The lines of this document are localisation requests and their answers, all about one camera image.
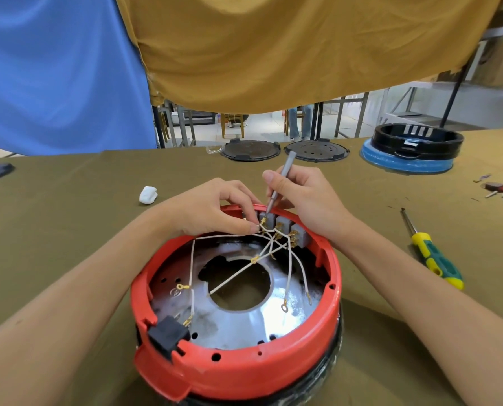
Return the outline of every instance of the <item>right hand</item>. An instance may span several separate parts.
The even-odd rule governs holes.
[[[276,172],[266,170],[263,179],[268,185],[267,197],[273,191],[279,195],[275,206],[282,209],[295,208],[302,223],[309,230],[325,238],[337,240],[348,221],[353,216],[343,206],[323,173],[318,168],[293,165],[287,178]]]

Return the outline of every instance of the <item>black lid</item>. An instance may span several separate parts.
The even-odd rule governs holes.
[[[293,142],[285,147],[286,153],[296,152],[296,159],[310,162],[332,162],[346,158],[350,150],[326,138],[317,141]]]
[[[267,141],[241,141],[235,138],[221,150],[221,155],[234,161],[253,162],[269,160],[281,152],[280,144]]]
[[[464,136],[443,128],[415,124],[384,124],[375,128],[370,144],[405,160],[451,160],[458,156]]]

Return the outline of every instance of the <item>white tissue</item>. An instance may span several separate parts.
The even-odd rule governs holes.
[[[143,204],[153,204],[157,198],[157,188],[154,187],[144,187],[142,192],[140,193],[139,201]]]

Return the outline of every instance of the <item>fabric curtain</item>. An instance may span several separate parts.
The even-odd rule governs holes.
[[[117,0],[153,103],[256,114],[460,67],[500,0]]]
[[[0,148],[155,148],[140,55],[115,0],[0,0]]]

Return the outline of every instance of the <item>olive green tablecloth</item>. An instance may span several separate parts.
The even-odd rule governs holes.
[[[418,229],[429,232],[460,268],[465,293],[503,317],[503,200],[485,200],[473,182],[486,173],[503,182],[503,130],[465,136],[454,168],[444,174],[377,168],[359,157],[362,139],[340,141],[351,150],[347,159],[316,166],[350,211],[413,253],[399,212],[407,208]],[[239,163],[204,148],[11,159],[16,170],[0,178],[0,323],[144,211],[138,196],[145,185],[158,188],[156,203],[217,176],[240,179],[261,197],[261,172],[284,160],[282,153]],[[346,321],[341,357],[311,404],[460,404],[392,308],[347,259],[340,257],[340,265]],[[134,349],[126,297],[62,404],[159,404],[134,371]]]

